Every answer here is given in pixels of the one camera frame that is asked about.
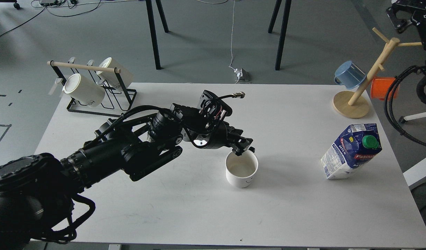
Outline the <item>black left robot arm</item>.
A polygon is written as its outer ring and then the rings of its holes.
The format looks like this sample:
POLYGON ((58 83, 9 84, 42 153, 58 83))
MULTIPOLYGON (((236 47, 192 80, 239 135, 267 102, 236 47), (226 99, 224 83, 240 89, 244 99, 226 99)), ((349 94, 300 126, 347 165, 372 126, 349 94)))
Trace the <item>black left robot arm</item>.
POLYGON ((252 138, 224 118, 232 109, 226 98, 204 90, 196 108, 172 104, 169 109, 137 106, 118 119, 108 119, 96 138, 58 160, 48 152, 25 156, 0 166, 0 250, 22 250, 31 239, 67 244, 76 228, 95 211, 85 189, 123 170, 138 181, 179 157, 180 143, 199 149, 229 147, 241 156, 252 138))

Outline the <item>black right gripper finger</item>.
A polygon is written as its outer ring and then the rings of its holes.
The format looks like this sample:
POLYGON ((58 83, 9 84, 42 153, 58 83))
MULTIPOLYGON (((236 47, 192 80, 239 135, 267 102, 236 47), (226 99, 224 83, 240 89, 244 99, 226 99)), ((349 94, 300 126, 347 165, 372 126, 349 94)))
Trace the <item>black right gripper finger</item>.
POLYGON ((397 33, 402 34, 412 25, 409 10, 410 0, 392 0, 386 14, 397 33))

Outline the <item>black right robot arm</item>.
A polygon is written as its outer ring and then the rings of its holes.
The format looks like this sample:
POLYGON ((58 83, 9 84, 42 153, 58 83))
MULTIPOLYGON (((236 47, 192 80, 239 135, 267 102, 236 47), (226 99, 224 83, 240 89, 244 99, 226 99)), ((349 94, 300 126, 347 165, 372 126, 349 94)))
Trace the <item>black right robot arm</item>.
MULTIPOLYGON (((416 28, 423 49, 426 51, 426 0, 393 0, 386 9, 386 14, 397 33, 404 33, 408 27, 416 28)), ((383 111, 389 124, 403 137, 426 147, 426 142, 415 138, 408 133, 402 125, 409 121, 404 116, 397 118, 394 114, 392 96, 398 93, 403 82, 408 83, 407 77, 411 74, 421 73, 421 79, 415 84, 416 98, 426 105, 426 60, 423 66, 412 65, 394 78, 391 86, 386 89, 383 111)))

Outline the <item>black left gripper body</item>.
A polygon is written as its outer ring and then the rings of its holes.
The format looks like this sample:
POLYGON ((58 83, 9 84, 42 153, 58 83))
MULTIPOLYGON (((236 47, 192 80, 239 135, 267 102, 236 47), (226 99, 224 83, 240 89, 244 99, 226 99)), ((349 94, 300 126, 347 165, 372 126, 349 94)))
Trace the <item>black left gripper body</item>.
POLYGON ((171 112, 181 120, 184 141, 191 142, 199 149, 230 148, 229 143, 234 142, 234 135, 242 136, 243 130, 224 120, 232 114, 232 108, 224 99, 244 97, 244 92, 218 96, 204 90, 196 107, 172 104, 171 112))

